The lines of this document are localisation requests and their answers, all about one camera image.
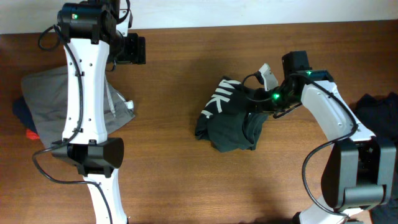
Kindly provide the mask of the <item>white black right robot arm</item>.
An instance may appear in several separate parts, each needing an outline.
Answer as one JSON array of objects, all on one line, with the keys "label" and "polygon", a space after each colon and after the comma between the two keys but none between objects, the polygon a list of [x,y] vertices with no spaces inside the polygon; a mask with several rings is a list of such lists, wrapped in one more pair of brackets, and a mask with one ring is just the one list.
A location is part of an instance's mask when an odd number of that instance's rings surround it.
[{"label": "white black right robot arm", "polygon": [[[292,223],[354,223],[351,216],[386,204],[392,195],[396,146],[376,136],[342,99],[328,70],[314,70],[305,51],[282,57],[284,81],[278,83],[264,64],[253,75],[263,89],[251,102],[254,110],[275,119],[304,106],[321,127],[327,142],[312,150],[302,164],[302,181],[312,206],[296,213]],[[322,195],[313,196],[306,168],[312,156],[330,146],[322,174]]]}]

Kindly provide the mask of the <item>dark green t-shirt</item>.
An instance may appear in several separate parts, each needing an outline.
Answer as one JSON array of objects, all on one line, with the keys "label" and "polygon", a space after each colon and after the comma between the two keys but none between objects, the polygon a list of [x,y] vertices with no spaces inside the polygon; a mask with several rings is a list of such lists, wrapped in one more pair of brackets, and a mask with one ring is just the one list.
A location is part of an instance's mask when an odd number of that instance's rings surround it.
[{"label": "dark green t-shirt", "polygon": [[198,140],[207,140],[219,152],[254,151],[268,115],[253,111],[248,96],[255,91],[223,76],[202,109],[195,128]]}]

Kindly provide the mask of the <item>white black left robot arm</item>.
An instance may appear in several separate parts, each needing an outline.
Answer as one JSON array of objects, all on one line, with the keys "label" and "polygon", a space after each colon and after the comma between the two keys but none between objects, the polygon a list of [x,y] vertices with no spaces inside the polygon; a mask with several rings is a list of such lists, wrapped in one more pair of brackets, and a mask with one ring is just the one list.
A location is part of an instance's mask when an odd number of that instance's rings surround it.
[{"label": "white black left robot arm", "polygon": [[127,223],[119,191],[124,157],[121,138],[109,138],[104,118],[108,63],[146,62],[146,40],[132,26],[129,1],[66,3],[54,27],[68,63],[67,120],[53,157],[77,169],[87,185],[96,223]]}]

